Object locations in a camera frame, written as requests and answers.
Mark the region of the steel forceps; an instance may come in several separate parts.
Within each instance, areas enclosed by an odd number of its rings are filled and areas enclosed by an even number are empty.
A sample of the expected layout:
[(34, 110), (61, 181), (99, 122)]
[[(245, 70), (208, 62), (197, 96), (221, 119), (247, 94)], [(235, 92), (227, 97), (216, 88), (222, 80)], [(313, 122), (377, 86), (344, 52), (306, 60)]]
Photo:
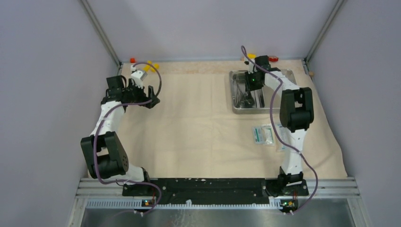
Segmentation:
[(244, 106), (246, 108), (249, 108), (250, 106), (253, 106), (253, 104), (254, 104), (254, 100), (253, 100), (251, 92), (246, 92), (246, 94), (244, 94)]

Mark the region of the small steel instrument tray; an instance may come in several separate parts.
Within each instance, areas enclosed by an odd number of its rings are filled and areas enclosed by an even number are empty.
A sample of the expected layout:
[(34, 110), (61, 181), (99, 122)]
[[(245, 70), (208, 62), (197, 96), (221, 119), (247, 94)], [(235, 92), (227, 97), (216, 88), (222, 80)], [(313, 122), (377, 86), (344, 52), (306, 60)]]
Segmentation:
[(265, 107), (265, 102), (264, 102), (264, 95), (262, 89), (255, 90), (255, 91), (250, 91), (254, 100), (253, 106), (250, 106), (249, 108), (237, 108), (235, 106), (235, 96), (237, 94), (237, 89), (236, 89), (236, 83), (242, 83), (245, 85), (245, 76), (244, 76), (244, 71), (235, 71), (230, 75), (230, 83), (231, 83), (231, 96), (232, 96), (232, 106), (234, 110), (240, 110), (240, 111), (245, 111), (245, 110), (251, 110), (251, 109), (257, 109), (257, 108), (264, 108)]

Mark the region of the blue white sterile pouch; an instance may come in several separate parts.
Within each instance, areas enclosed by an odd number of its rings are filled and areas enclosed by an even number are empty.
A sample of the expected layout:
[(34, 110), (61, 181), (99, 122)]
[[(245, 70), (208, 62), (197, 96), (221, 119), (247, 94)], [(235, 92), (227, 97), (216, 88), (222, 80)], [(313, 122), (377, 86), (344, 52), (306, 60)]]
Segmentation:
[[(288, 142), (288, 138), (287, 138), (287, 134), (286, 134), (286, 131), (285, 131), (286, 128), (284, 128), (284, 127), (279, 123), (279, 124), (276, 125), (276, 129), (277, 129), (277, 131), (278, 131), (278, 133), (279, 133), (279, 138), (280, 138), (283, 142), (287, 143), (287, 142)], [(287, 146), (285, 146), (284, 144), (282, 144), (282, 143), (278, 140), (278, 148), (277, 148), (277, 151), (278, 151), (278, 152), (282, 152), (282, 151), (284, 151), (286, 148), (287, 148)]]

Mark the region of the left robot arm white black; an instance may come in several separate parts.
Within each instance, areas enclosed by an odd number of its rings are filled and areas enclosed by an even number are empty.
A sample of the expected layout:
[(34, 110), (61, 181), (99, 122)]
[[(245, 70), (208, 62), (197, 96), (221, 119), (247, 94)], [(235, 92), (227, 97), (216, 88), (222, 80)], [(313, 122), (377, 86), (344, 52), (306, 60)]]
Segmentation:
[(126, 79), (119, 75), (106, 80), (108, 88), (100, 103), (101, 113), (96, 126), (80, 142), (89, 175), (101, 183), (109, 179), (110, 183), (133, 184), (139, 195), (147, 195), (152, 188), (150, 177), (144, 168), (130, 164), (117, 131), (127, 106), (151, 109), (160, 102), (158, 93), (152, 86), (145, 92), (144, 76), (133, 74)]

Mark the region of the teal white sterile packet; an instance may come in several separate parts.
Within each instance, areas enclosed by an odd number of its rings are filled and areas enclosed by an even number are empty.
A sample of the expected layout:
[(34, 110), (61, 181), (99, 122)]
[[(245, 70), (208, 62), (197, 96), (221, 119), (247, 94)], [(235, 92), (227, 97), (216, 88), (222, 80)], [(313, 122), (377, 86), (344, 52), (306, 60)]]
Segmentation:
[(264, 131), (261, 126), (252, 127), (253, 141), (255, 144), (265, 144)]

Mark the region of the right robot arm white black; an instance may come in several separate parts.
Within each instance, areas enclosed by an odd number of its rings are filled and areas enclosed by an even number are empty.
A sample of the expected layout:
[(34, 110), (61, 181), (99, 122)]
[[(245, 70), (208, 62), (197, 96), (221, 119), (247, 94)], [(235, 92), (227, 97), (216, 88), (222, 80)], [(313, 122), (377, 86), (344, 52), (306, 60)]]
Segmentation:
[(247, 89), (253, 91), (264, 86), (273, 89), (271, 105), (276, 96), (280, 97), (279, 121), (287, 140), (279, 136), (275, 124), (272, 124), (277, 139), (286, 147), (284, 161), (274, 185), (281, 194), (290, 195), (305, 183), (302, 164), (307, 161), (302, 151), (307, 131), (314, 121), (312, 90), (300, 87), (280, 69), (271, 67), (267, 55), (250, 58), (246, 54), (244, 57), (244, 63), (248, 65), (245, 73)]

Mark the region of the beige wrapping cloth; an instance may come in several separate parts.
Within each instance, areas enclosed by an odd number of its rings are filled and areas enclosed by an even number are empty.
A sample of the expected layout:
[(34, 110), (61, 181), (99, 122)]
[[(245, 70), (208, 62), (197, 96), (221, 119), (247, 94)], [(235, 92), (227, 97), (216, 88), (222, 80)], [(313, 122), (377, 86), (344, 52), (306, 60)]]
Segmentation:
[(253, 141), (266, 114), (232, 111), (229, 73), (241, 61), (163, 62), (145, 83), (162, 84), (152, 109), (128, 106), (117, 135), (131, 165), (156, 178), (275, 178), (284, 160), (276, 146)]

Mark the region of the large steel tray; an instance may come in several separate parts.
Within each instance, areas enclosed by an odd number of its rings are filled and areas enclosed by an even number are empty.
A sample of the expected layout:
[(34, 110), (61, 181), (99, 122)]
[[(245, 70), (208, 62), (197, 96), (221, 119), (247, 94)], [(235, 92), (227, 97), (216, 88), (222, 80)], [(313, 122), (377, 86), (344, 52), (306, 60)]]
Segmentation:
[[(231, 71), (229, 73), (229, 83), (230, 83), (230, 75), (235, 72)], [(275, 114), (278, 114), (280, 111), (280, 103), (281, 103), (281, 98), (280, 94), (281, 92), (277, 92), (277, 94), (273, 97), (273, 93), (277, 86), (279, 85), (279, 82), (277, 79), (275, 79), (273, 76), (268, 75), (265, 76), (265, 81), (264, 81), (264, 86), (262, 87), (263, 95), (264, 95), (264, 102), (265, 102), (265, 107), (264, 108), (257, 108), (257, 109), (251, 109), (251, 110), (245, 110), (245, 111), (236, 111), (233, 109), (232, 106), (232, 111), (235, 114), (268, 114), (270, 111), (272, 111)]]

